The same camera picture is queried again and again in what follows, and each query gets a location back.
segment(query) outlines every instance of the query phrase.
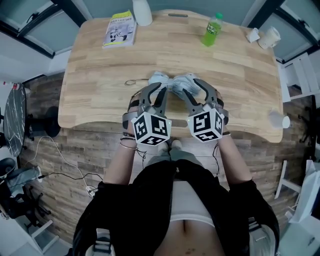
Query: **wooden floor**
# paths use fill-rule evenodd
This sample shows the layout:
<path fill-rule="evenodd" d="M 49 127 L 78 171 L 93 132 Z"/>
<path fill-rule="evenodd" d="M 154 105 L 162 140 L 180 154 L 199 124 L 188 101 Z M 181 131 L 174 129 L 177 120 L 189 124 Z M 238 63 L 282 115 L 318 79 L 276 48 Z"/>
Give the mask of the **wooden floor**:
<path fill-rule="evenodd" d="M 31 94 L 27 98 L 27 112 L 33 114 L 34 117 L 41 117 L 48 107 L 58 106 L 62 79 L 63 74 L 57 74 L 28 82 L 26 86 L 31 89 Z M 281 143 L 269 143 L 249 133 L 232 132 L 232 137 L 252 172 L 253 180 L 272 206 L 281 229 L 286 225 L 287 206 L 294 205 L 297 195 L 290 190 L 284 190 L 280 197 L 274 200 L 275 191 L 280 179 L 283 160 L 288 160 L 287 178 L 297 184 L 302 184 L 304 171 L 301 165 L 307 144 L 299 143 L 305 127 L 298 119 L 298 114 L 303 114 L 305 106 L 310 105 L 310 97 L 284 104 L 283 111 L 290 117 L 291 125 L 290 128 L 283 131 Z M 65 159 L 78 166 L 84 175 L 97 173 L 103 176 L 104 171 L 108 171 L 121 137 L 121 131 L 121 126 L 118 124 L 99 122 L 82 124 L 73 129 L 61 129 L 54 141 Z M 34 141 L 26 138 L 27 150 L 20 155 L 22 166 L 34 158 L 38 142 L 39 138 Z M 215 143 L 203 144 L 194 138 L 182 138 L 181 142 L 183 149 L 193 153 L 205 168 L 214 174 L 217 172 L 217 165 L 212 157 Z M 140 149 L 147 149 L 144 163 L 157 153 L 156 148 L 153 147 L 141 147 Z M 221 184 L 228 188 L 219 153 L 217 159 L 220 166 L 219 179 Z M 142 163 L 142 158 L 136 155 L 131 180 L 142 170 Z M 81 177 L 75 167 L 64 162 L 54 143 L 47 137 L 40 141 L 37 156 L 31 161 L 31 164 L 39 165 L 42 174 L 58 172 L 74 178 Z M 85 180 L 88 185 L 94 187 L 97 187 L 100 181 L 97 176 L 93 175 L 88 175 Z M 32 181 L 31 185 L 34 187 L 35 194 L 43 193 L 41 203 L 52 212 L 46 217 L 46 220 L 53 220 L 51 231 L 71 243 L 76 224 L 91 200 L 85 191 L 84 181 L 53 174 L 44 178 L 42 183 Z"/>

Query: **white bottle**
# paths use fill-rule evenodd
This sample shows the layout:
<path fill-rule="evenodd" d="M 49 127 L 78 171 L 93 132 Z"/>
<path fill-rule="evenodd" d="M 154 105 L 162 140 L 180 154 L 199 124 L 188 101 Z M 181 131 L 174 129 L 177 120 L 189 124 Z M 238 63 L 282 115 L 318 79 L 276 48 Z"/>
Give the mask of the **white bottle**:
<path fill-rule="evenodd" d="M 135 20 L 139 26 L 148 26 L 152 23 L 152 14 L 147 0 L 132 0 Z"/>

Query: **black jacket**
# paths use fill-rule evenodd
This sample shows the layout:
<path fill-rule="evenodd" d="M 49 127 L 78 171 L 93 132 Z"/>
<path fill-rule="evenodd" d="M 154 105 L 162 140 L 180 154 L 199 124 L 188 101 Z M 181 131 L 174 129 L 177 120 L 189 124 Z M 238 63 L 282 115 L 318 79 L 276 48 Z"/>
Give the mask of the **black jacket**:
<path fill-rule="evenodd" d="M 267 225 L 279 245 L 279 224 L 272 208 L 250 180 L 224 189 L 217 177 L 187 160 L 147 166 L 130 185 L 100 183 L 74 233 L 73 255 L 84 256 L 97 239 L 96 228 L 110 231 L 116 256 L 152 256 L 170 223 L 174 179 L 187 181 L 211 215 L 226 256 L 249 255 L 249 223 Z"/>

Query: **green bottle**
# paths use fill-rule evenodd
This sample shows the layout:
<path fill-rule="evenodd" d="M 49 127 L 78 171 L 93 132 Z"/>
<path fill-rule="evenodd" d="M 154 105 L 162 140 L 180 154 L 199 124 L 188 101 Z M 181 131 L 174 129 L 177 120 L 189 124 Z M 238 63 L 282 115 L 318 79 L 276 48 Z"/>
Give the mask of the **green bottle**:
<path fill-rule="evenodd" d="M 206 27 L 202 43 L 205 46 L 212 46 L 215 43 L 216 37 L 219 34 L 222 26 L 223 15 L 220 12 L 215 14 L 215 17 L 212 17 Z"/>

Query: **book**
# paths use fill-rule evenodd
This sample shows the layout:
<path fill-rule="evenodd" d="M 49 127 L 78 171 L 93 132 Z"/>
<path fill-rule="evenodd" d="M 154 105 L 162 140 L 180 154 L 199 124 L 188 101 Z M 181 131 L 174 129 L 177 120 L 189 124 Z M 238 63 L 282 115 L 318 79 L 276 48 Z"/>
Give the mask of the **book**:
<path fill-rule="evenodd" d="M 102 48 L 132 46 L 136 29 L 137 22 L 130 10 L 114 14 L 106 29 Z"/>

